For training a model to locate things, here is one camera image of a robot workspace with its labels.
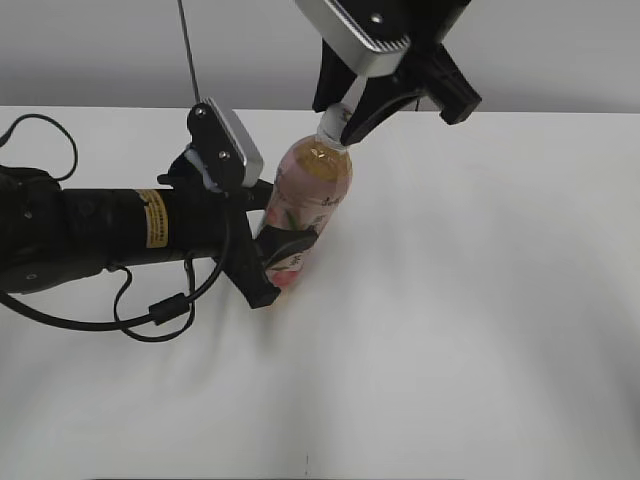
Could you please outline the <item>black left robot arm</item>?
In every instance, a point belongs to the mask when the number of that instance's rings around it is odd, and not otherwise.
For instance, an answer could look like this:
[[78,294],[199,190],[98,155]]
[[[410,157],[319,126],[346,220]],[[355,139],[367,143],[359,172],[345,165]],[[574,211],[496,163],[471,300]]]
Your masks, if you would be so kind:
[[313,246],[317,233],[269,227],[253,235],[247,214],[265,209],[270,183],[207,190],[184,158],[159,189],[64,189],[35,168],[1,169],[1,289],[29,294],[119,266],[212,258],[249,305],[279,290],[266,270]]

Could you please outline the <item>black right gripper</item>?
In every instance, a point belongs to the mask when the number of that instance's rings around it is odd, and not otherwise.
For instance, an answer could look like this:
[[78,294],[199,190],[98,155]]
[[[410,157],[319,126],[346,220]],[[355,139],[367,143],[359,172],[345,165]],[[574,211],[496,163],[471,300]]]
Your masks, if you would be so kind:
[[[440,117],[449,125],[466,120],[481,102],[481,96],[441,44],[416,48],[410,43],[392,74],[364,78],[365,90],[340,137],[344,146],[360,143],[396,112],[423,97],[435,103]],[[356,74],[323,42],[312,109],[324,112],[340,103],[355,79]]]

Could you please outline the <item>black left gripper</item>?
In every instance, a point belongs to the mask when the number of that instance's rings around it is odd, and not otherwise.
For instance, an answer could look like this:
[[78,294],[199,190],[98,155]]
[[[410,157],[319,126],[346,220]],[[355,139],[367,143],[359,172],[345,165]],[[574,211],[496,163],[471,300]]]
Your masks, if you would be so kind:
[[284,230],[265,225],[257,236],[261,262],[246,212],[266,210],[274,185],[259,179],[252,187],[236,192],[212,192],[205,187],[203,167],[194,165],[194,159],[193,152],[184,152],[158,177],[160,184],[170,187],[164,192],[168,196],[170,247],[187,257],[211,258],[216,263],[188,299],[202,297],[224,274],[251,308],[272,305],[280,289],[267,279],[264,267],[310,249],[318,233],[313,227]]

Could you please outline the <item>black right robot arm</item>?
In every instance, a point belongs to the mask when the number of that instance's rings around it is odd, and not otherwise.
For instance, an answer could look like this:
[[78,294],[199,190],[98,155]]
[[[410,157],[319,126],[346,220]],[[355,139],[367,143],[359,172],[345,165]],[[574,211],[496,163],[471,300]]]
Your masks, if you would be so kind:
[[361,142],[423,97],[449,125],[471,115],[482,98],[443,45],[468,5],[443,0],[297,2],[322,38],[313,110],[326,111],[343,101],[357,78],[366,81],[341,132],[341,144]]

